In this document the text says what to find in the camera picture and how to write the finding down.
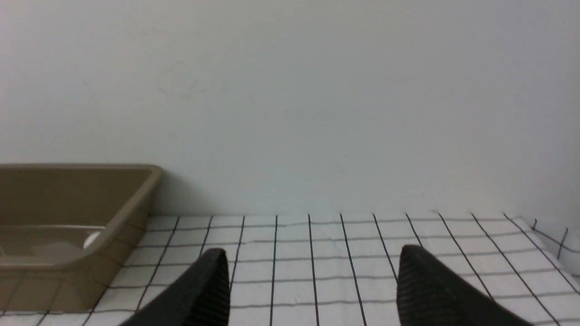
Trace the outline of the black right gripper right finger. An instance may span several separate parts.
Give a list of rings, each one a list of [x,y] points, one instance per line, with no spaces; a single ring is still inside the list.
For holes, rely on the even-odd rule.
[[[401,249],[397,313],[402,326],[530,326],[414,244]]]

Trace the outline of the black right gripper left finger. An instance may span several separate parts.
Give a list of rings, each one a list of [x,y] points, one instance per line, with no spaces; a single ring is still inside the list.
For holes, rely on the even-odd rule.
[[[226,251],[204,252],[123,326],[227,326],[231,309]]]

